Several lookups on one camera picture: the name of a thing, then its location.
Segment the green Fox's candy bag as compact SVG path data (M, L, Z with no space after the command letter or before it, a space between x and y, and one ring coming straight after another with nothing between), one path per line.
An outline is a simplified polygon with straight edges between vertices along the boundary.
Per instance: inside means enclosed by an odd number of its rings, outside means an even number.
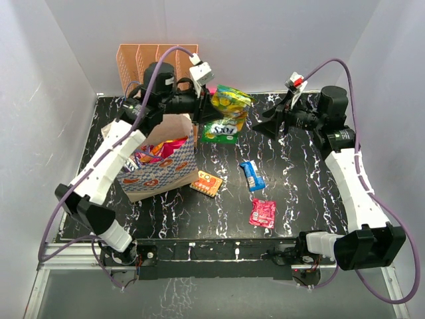
M235 144L244 127L253 97L238 89L219 84L211 98L212 105L223 115L204 125L201 141L205 143Z

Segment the magenta silver snack bag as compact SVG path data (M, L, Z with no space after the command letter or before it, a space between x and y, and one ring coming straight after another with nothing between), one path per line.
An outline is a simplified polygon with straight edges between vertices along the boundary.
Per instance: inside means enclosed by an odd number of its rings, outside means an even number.
M167 140L163 143L161 156L162 158L168 158L169 156L173 155L173 153L178 150L186 141L187 136L183 138L178 138L174 140Z

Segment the white checkered paper bag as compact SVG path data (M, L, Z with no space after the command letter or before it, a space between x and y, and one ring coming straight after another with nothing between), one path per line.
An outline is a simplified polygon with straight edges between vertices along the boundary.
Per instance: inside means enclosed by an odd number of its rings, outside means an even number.
M132 172L119 172L116 180L132 203L198 180L195 135L189 115L164 115L162 123L153 129L139 149L171 141L181 144L172 154L156 158Z

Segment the blue wafer bar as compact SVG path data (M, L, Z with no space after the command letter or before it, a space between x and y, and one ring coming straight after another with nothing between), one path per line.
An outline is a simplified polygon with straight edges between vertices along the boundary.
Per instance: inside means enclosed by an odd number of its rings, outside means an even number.
M258 167L253 160L241 163L240 167L244 170L249 191L257 191L266 187L264 179L260 175Z

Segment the pink candy pack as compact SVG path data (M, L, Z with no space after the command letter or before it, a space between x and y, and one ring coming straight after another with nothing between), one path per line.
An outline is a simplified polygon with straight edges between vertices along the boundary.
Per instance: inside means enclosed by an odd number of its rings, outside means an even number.
M276 202L263 201L257 198L252 200L252 212L249 224L267 229L273 229L275 224Z

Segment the orange Fox's candy bag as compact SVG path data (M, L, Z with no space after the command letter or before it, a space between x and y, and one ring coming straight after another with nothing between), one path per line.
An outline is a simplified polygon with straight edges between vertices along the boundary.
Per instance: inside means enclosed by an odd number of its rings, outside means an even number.
M174 142L165 141L153 146L151 153L154 156L166 158L174 152Z

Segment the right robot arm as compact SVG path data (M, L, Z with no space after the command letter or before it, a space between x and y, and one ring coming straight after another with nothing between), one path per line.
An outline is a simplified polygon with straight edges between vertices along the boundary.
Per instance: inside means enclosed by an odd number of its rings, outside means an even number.
M402 227L392 225L372 199L371 186L360 182L364 170L361 155L355 150L356 133L345 125L347 91L338 86L323 87L315 110L296 105L298 98L298 93L289 91L281 102L263 113L265 120L253 130L273 140L291 127L313 133L314 145L341 196L348 233L302 231L295 247L284 251L284 258L309 264L321 255L335 261L342 270L389 266L403 246L406 233Z

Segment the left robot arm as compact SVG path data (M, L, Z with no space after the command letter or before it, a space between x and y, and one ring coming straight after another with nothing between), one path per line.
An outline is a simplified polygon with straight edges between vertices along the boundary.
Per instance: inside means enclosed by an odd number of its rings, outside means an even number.
M56 188L64 210L99 237L123 265L136 260L134 238L104 202L118 181L139 201L195 182L194 124L222 118L211 104L207 62L192 59L188 90L179 90L173 65L154 62L124 101L88 165L69 184Z

